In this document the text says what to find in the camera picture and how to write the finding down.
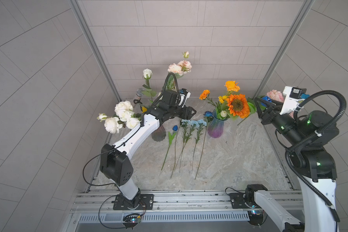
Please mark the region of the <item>dark blue rose vase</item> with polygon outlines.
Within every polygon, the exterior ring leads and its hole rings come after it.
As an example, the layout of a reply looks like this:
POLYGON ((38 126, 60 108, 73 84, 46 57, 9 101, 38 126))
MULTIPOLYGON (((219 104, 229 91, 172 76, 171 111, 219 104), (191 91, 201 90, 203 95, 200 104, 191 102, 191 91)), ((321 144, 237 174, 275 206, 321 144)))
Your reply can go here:
POLYGON ((202 145, 202 150, 201 150, 201 155, 200 155, 200 160, 199 160, 199 164, 198 164, 198 168, 197 168, 197 172, 196 172, 196 176, 195 178, 197 178, 199 171, 200 171, 200 166, 201 166, 201 162, 202 162, 202 158, 203 158, 203 153, 204 153, 204 147, 205 147, 205 141, 206 141, 206 130, 207 130, 207 126, 209 125, 209 123, 214 119, 214 115, 212 112, 210 111, 206 111, 204 113, 204 119, 201 121, 202 125, 203 125, 203 130, 202 132, 204 132, 204 140, 203 140, 203 145, 202 145))

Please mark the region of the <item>right circuit board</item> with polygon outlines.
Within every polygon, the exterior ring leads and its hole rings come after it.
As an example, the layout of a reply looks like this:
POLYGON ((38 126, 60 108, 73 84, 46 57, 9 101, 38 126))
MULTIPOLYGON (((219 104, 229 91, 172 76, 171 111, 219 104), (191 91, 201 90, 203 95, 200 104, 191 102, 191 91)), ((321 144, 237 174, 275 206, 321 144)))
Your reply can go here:
POLYGON ((261 210, 248 211, 248 223, 253 226, 261 226, 264 223, 264 213, 261 210))

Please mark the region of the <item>pink roses stem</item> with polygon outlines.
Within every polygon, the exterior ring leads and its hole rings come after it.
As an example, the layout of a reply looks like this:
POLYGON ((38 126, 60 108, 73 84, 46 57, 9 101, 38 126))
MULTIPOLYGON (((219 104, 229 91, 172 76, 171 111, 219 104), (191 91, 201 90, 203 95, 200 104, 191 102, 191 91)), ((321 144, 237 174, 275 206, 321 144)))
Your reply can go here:
POLYGON ((285 99, 280 91, 272 90, 266 94, 270 99, 284 103, 285 99))

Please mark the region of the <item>blue purple glass vase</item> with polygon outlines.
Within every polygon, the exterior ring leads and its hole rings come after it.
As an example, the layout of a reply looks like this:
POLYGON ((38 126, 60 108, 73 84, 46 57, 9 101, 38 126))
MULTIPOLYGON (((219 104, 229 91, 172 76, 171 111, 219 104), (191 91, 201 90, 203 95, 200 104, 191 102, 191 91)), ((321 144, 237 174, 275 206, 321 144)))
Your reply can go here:
POLYGON ((212 138, 220 138, 223 135, 225 120, 213 116, 212 120, 207 124, 207 133, 212 138))

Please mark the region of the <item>dark red glass vase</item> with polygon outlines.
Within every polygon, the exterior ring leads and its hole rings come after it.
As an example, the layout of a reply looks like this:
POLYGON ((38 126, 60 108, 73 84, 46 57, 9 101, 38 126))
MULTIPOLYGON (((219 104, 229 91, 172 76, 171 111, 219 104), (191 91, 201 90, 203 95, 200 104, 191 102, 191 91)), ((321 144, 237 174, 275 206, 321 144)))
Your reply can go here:
POLYGON ((156 129, 152 134, 151 137, 154 141, 160 142, 165 139, 166 137, 166 130, 163 125, 161 125, 158 129, 156 129))

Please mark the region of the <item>dark blue rose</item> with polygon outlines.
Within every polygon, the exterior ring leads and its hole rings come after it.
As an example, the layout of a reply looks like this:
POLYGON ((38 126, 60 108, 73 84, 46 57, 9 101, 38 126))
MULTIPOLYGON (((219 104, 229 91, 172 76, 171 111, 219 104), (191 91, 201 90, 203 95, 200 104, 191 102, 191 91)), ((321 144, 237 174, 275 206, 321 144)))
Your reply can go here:
POLYGON ((175 168, 176 168, 176 162, 177 162, 177 137, 178 137, 179 133, 180 133, 180 128, 177 130, 177 134, 175 136, 175 144, 174 144, 175 158, 174 158, 174 165, 173 165, 173 170, 172 170, 170 178, 173 177, 173 174, 174 174, 174 171, 175 171, 175 168))

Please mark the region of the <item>left circuit board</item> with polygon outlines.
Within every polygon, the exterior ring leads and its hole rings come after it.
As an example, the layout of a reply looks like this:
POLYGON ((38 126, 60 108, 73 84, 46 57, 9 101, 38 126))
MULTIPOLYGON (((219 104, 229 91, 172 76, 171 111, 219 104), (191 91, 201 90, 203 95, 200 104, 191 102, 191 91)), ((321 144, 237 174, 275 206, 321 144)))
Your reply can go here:
POLYGON ((139 224, 142 220, 142 216, 138 213, 128 214, 126 215, 122 223, 125 226, 126 229, 128 228, 134 228, 137 224, 139 224))

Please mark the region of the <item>white rose bouquet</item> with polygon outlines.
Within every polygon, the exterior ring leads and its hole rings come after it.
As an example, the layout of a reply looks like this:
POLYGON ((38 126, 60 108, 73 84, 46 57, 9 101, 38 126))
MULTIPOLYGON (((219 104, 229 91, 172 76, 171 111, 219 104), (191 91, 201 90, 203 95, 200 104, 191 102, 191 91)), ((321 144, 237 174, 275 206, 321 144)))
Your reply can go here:
POLYGON ((112 117, 99 114, 97 120, 104 123, 108 133, 119 133, 122 128, 134 129, 141 121, 142 114, 134 113, 130 101, 121 101, 115 106, 115 114, 112 117))

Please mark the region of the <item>light blue carnation vase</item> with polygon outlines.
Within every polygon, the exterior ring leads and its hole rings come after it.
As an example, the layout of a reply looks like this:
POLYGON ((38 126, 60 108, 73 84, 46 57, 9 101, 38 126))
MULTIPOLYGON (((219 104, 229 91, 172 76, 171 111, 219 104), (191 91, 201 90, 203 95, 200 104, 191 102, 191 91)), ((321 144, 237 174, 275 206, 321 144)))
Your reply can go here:
POLYGON ((193 173, 194 156, 195 156, 196 147, 199 141, 201 140, 201 136, 203 135, 203 130, 205 129, 206 126, 207 126, 207 121, 205 121, 204 119, 193 121, 191 125, 191 131, 192 132, 196 131, 195 137, 194 137, 195 146, 194 146, 194 150, 192 154, 191 173, 193 173))

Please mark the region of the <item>small blue tulip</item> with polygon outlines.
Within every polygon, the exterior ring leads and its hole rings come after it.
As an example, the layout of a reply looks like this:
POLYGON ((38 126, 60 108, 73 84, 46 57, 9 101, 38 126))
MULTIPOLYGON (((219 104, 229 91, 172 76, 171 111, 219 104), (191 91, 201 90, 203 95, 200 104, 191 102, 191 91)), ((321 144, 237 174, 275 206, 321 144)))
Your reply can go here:
POLYGON ((168 132, 168 140, 169 140, 168 141, 168 149, 167 149, 167 152, 165 154, 165 158, 164 158, 161 170, 163 170, 163 168, 165 166, 165 163, 166 163, 166 160, 167 160, 167 157, 168 157, 168 153, 169 153, 169 149, 170 149, 170 147, 172 145, 173 139, 176 137, 177 132, 178 132, 178 126, 177 125, 173 126, 172 131, 168 132))

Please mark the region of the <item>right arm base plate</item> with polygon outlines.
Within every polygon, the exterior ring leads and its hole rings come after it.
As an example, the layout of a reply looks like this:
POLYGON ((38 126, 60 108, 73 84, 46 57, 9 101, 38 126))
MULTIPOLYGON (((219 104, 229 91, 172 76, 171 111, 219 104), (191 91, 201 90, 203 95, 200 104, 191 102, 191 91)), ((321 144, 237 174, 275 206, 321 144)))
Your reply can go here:
POLYGON ((248 203, 245 200, 243 193, 233 192, 233 193, 228 193, 228 196, 230 197, 232 209, 254 210, 254 209, 260 208, 257 204, 248 203))

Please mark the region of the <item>orange gerbera flower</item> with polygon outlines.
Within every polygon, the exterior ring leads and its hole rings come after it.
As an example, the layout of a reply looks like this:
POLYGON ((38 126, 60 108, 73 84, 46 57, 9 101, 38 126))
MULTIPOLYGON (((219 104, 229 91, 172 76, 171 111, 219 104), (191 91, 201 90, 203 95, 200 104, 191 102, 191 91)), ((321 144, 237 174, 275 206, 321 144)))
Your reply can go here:
POLYGON ((248 105, 245 95, 243 94, 231 94, 226 99, 226 105, 226 111, 230 117, 239 117, 245 119, 250 115, 250 107, 248 105))

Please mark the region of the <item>yellow sunflower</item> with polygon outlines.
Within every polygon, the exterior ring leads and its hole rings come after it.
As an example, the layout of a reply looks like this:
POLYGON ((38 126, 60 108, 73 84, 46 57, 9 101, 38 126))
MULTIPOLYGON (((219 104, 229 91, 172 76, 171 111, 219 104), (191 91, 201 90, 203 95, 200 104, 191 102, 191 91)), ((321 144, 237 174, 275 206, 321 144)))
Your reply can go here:
POLYGON ((227 98, 228 98, 227 95, 219 96, 218 101, 220 102, 220 104, 223 104, 227 98))

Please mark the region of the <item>orange rose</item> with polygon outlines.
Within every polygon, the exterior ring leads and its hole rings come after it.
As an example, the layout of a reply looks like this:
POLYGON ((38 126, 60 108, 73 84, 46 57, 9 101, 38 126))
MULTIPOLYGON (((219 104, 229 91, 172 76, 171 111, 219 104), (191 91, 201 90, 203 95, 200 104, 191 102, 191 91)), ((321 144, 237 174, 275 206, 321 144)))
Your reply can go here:
POLYGON ((240 90, 238 83, 235 81, 227 81, 225 83, 225 87, 227 88, 228 92, 238 92, 240 90))

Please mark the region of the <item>white rose bud stem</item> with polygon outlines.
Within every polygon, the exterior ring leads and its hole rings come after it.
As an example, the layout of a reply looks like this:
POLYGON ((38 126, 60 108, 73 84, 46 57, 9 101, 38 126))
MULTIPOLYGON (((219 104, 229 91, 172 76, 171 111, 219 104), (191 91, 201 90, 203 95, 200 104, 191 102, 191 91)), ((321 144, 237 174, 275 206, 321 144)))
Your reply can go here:
POLYGON ((145 84, 143 84, 144 90, 142 93, 149 97, 151 101, 153 101, 153 98, 156 96, 157 92, 151 87, 150 79, 152 78, 152 71, 150 69, 144 69, 143 70, 143 79, 145 81, 145 84))

